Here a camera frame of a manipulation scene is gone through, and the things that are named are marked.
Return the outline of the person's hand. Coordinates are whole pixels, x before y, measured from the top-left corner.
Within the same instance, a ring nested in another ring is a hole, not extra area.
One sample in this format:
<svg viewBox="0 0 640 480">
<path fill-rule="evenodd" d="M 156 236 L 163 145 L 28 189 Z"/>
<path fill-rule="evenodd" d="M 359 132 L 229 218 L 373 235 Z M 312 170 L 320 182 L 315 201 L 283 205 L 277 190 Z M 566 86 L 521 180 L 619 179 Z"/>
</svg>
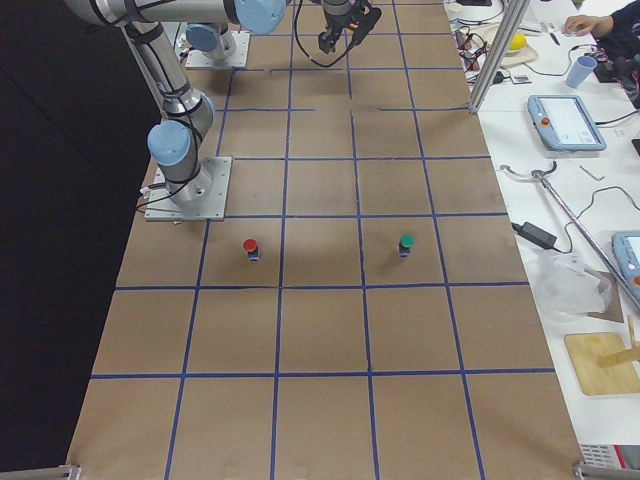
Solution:
<svg viewBox="0 0 640 480">
<path fill-rule="evenodd" d="M 610 16 L 575 15 L 566 19 L 562 32 L 569 36 L 585 36 L 591 34 L 594 38 L 606 36 L 613 27 Z"/>
</svg>

